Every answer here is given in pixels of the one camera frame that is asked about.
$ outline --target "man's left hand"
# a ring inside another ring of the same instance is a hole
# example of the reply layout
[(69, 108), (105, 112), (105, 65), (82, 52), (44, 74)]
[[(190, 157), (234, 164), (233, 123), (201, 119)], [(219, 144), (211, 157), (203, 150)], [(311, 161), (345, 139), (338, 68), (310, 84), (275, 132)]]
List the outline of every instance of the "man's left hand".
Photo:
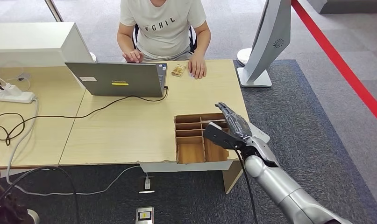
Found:
[(195, 79), (206, 77), (206, 63), (204, 56), (194, 53), (188, 61), (188, 70)]

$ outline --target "red tape line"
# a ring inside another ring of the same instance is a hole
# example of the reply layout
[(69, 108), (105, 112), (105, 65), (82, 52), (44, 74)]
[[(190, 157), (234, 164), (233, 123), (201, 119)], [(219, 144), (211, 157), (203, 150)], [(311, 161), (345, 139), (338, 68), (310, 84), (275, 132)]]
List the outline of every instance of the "red tape line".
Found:
[(305, 24), (306, 28), (309, 30), (309, 32), (311, 32), (312, 36), (318, 42), (323, 51), (327, 54), (328, 58), (330, 58), (331, 62), (336, 66), (336, 68), (340, 71), (345, 80), (347, 80), (352, 89), (377, 118), (377, 100), (366, 89), (363, 83), (360, 82), (354, 72), (350, 69), (350, 67), (347, 65), (338, 51), (332, 46), (330, 41), (328, 41), (326, 36), (308, 15), (302, 5), (297, 0), (292, 0), (292, 6)]

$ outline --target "laptop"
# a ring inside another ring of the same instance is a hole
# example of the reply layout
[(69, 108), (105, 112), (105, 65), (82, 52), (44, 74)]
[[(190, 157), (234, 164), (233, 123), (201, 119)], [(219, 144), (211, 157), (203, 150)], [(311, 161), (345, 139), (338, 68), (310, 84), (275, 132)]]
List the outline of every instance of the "laptop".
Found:
[(94, 96), (162, 97), (165, 63), (77, 63), (65, 62)]

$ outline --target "power strip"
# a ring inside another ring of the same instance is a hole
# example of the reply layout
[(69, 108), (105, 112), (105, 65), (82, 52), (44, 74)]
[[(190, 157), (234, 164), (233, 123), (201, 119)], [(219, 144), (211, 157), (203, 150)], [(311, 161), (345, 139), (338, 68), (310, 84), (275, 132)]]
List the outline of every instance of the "power strip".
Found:
[(3, 90), (0, 91), (0, 101), (4, 102), (30, 104), (31, 102), (33, 102), (34, 97), (35, 95), (32, 92), (22, 92), (19, 96), (13, 96), (4, 93)]

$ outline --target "printed text on t-shirt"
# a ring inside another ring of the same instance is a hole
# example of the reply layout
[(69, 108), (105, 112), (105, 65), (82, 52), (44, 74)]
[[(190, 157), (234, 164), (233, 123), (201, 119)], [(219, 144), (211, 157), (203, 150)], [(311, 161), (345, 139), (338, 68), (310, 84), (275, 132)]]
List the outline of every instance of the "printed text on t-shirt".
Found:
[(167, 26), (169, 26), (170, 23), (174, 23), (176, 20), (174, 20), (173, 18), (170, 18), (170, 20), (165, 20), (165, 21), (162, 21), (162, 22), (159, 22), (158, 24), (156, 25), (148, 25), (148, 26), (145, 26), (144, 28), (146, 29), (146, 31), (156, 31), (157, 29), (162, 29)]

